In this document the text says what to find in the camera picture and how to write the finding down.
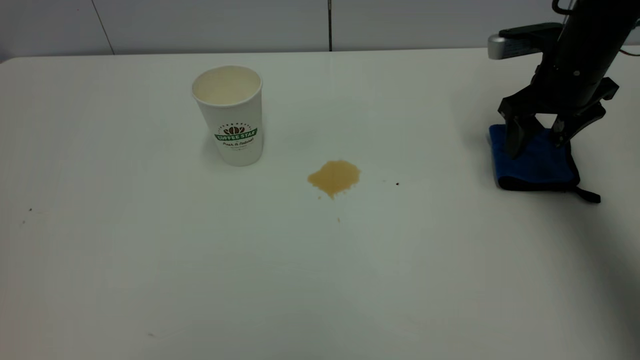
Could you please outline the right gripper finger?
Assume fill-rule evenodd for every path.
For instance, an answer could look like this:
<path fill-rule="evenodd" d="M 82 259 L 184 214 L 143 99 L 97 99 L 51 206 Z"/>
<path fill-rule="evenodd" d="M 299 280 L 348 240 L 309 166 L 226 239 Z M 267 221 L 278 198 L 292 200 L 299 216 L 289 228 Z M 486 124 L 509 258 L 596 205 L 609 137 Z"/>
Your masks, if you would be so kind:
<path fill-rule="evenodd" d="M 498 112 L 506 126 L 504 148 L 512 159 L 518 158 L 539 132 L 537 110 L 537 98 L 531 88 L 524 88 L 501 101 Z"/>
<path fill-rule="evenodd" d="M 551 143 L 560 148 L 567 145 L 574 136 L 606 114 L 600 102 L 576 114 L 558 114 L 550 129 Z"/>

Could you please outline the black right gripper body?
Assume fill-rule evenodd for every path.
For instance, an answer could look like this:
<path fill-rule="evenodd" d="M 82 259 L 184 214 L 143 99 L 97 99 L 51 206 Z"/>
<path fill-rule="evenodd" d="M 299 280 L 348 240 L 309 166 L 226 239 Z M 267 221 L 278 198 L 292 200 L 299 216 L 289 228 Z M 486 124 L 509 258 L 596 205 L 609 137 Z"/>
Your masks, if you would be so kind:
<path fill-rule="evenodd" d="M 530 83 L 530 113 L 582 116 L 600 109 L 619 86 L 606 76 L 620 47 L 531 47 L 542 53 Z"/>

